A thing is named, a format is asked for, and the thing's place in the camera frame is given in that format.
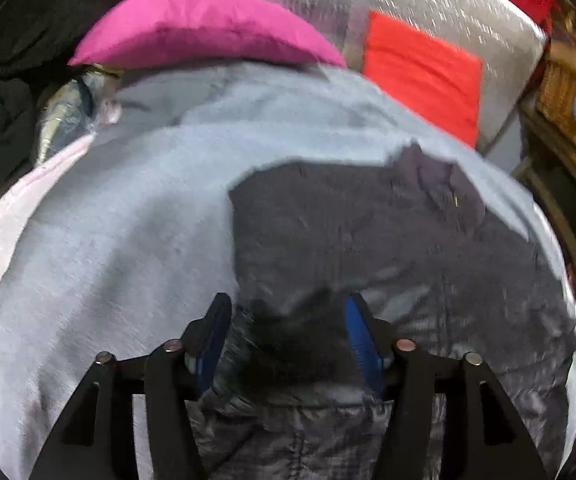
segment gray fabric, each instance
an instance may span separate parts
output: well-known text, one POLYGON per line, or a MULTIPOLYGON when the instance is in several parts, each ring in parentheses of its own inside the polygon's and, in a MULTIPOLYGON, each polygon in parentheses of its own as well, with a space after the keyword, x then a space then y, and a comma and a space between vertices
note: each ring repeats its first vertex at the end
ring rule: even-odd
MULTIPOLYGON (((519 184, 356 74, 233 62, 135 75, 117 97, 121 121, 100 131, 37 208, 0 285, 0 465, 11 480, 27 478, 98 351, 151 352, 201 317, 215 292, 236 295, 227 193, 252 168, 294 157, 380 165, 414 139, 456 161, 488 209, 564 275, 519 184)), ((348 462, 374 460, 387 409, 339 408, 356 416, 338 421, 330 410, 278 416, 265 407, 251 420, 227 401, 211 392, 192 406, 216 478, 268 478, 292 466, 302 478, 348 478, 348 462), (355 431, 316 433, 326 427, 355 431), (215 444, 213 434, 224 436, 215 444)), ((560 408, 552 416, 565 416, 560 408)))
POLYGON ((361 292, 393 336, 453 358, 479 351, 555 475, 567 420, 548 415, 568 403, 575 321, 539 247, 487 213, 459 167, 413 145, 384 168, 299 162, 259 171, 230 200, 241 311, 220 374, 233 395, 251 404, 365 400, 349 398, 364 381, 343 302, 361 292), (313 383, 344 389, 312 391, 313 383))

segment metal screw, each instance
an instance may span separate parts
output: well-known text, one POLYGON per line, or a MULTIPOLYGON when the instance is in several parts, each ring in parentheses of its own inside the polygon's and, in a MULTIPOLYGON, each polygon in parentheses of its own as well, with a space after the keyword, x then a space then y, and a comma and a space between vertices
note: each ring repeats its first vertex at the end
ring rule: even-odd
POLYGON ((415 348, 417 348, 417 345, 410 339, 400 339, 397 341, 397 348, 402 352, 412 352, 415 348))
POLYGON ((164 343, 164 350, 166 352, 177 352, 183 348, 181 339, 169 339, 164 343))
POLYGON ((99 352, 96 357, 95 357, 95 363, 97 363, 98 365, 106 365, 108 364, 110 361, 112 361, 114 359, 114 355, 112 355, 110 352, 99 352))
POLYGON ((484 359, 476 352, 468 352, 466 354, 466 361, 468 361, 473 366, 479 366, 484 362, 484 359))

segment black bracket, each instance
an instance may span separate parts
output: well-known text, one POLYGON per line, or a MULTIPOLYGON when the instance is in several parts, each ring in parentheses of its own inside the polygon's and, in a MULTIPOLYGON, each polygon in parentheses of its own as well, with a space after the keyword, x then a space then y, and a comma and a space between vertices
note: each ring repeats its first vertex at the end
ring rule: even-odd
MULTIPOLYGON (((447 401, 442 480, 546 480, 521 418, 483 359, 437 357, 396 339, 358 294, 345 300, 346 328, 366 383, 394 402, 373 480, 421 480, 435 394, 447 401)), ((210 387, 232 305, 218 294, 206 316, 149 356, 116 361, 108 352, 73 393, 37 459, 30 480, 138 480, 132 395, 145 394, 157 480, 207 477, 186 401, 210 387)))

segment pink pillow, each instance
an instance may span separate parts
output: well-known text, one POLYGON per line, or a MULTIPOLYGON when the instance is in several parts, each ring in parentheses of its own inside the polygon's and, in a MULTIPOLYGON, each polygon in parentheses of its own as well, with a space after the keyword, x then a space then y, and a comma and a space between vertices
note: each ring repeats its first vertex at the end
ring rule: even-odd
POLYGON ((124 0, 95 23, 68 64, 151 68, 210 57, 346 66, 311 25, 267 0, 124 0))

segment wicker basket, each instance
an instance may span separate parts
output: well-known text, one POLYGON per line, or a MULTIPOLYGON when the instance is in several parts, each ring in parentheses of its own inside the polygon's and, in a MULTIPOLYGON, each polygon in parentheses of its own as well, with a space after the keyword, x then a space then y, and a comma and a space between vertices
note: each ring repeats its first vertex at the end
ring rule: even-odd
POLYGON ((576 146, 575 97, 576 48, 553 41, 537 99, 537 110, 576 146))

